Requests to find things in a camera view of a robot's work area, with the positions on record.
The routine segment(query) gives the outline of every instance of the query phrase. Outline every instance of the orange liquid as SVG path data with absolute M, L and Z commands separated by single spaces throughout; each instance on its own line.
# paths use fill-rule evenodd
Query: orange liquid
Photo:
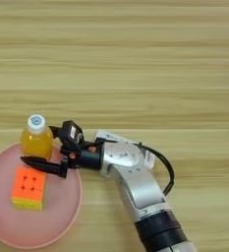
M 41 134 L 33 134 L 28 128 L 21 136 L 22 151 L 25 156 L 51 159 L 53 152 L 53 134 L 49 127 Z

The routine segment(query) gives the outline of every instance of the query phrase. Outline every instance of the black cable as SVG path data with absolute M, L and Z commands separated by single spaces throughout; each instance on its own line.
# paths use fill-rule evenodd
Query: black cable
M 111 140 L 106 140 L 106 139 L 100 139 L 97 142 L 88 143 L 86 146 L 87 147 L 88 146 L 99 146 L 99 145 L 103 145 L 106 142 L 117 143 L 116 141 L 111 141 Z M 164 195 L 168 195 L 170 193 L 170 191 L 172 190 L 173 186 L 174 186 L 175 174 L 174 174 L 174 169 L 173 169 L 172 164 L 170 163 L 170 161 L 162 153 L 156 151 L 155 149 L 152 149 L 152 148 L 150 148 L 148 146 L 144 146 L 142 143 L 136 144 L 136 146 L 142 147 L 145 150 L 153 153 L 165 165 L 166 169 L 168 170 L 169 176 L 170 176 L 170 181 L 168 182 L 168 184 L 165 187 L 165 189 L 164 189 L 163 192 L 164 192 Z
M 156 151 L 155 149 L 144 146 L 142 144 L 138 144 L 138 146 L 141 146 L 141 147 L 145 148 L 147 151 L 149 151 L 149 152 L 153 153 L 154 155 L 156 155 L 162 161 L 162 163 L 165 165 L 165 167 L 167 168 L 169 176 L 170 176 L 170 181 L 169 181 L 169 183 L 167 184 L 167 186 L 165 187 L 165 189 L 163 191 L 164 195 L 167 195 L 171 191 L 172 187 L 174 186 L 175 174 L 174 174 L 174 169 L 173 169 L 172 164 L 169 162 L 169 160 L 163 154 Z

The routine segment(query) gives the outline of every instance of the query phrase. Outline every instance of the orange juice bottle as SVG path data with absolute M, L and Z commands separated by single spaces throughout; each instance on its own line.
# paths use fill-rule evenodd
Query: orange juice bottle
M 53 151 L 53 134 L 39 114 L 32 115 L 28 127 L 21 136 L 22 151 L 25 156 L 50 159 Z

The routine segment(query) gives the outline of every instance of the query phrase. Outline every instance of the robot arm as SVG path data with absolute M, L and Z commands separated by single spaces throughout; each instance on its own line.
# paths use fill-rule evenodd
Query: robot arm
M 120 197 L 147 252 L 197 252 L 175 219 L 166 198 L 144 166 L 144 155 L 129 143 L 105 143 L 100 170 L 115 179 Z
M 83 130 L 73 121 L 51 129 L 54 138 L 59 137 L 63 144 L 61 164 L 39 157 L 22 157 L 22 161 L 63 178 L 68 168 L 99 170 L 102 176 L 115 179 L 146 252 L 197 252 L 165 198 L 173 186 L 174 172 L 162 154 L 105 131 L 98 131 L 93 143 L 86 142 Z M 166 164 L 171 177 L 164 192 L 149 171 L 154 166 L 155 154 Z

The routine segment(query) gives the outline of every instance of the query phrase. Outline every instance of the wood grain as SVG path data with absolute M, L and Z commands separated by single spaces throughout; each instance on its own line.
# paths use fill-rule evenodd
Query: wood grain
M 0 0 L 0 152 L 36 112 L 165 153 L 189 238 L 229 252 L 229 0 Z M 81 176 L 77 221 L 35 252 L 143 251 L 114 182 Z

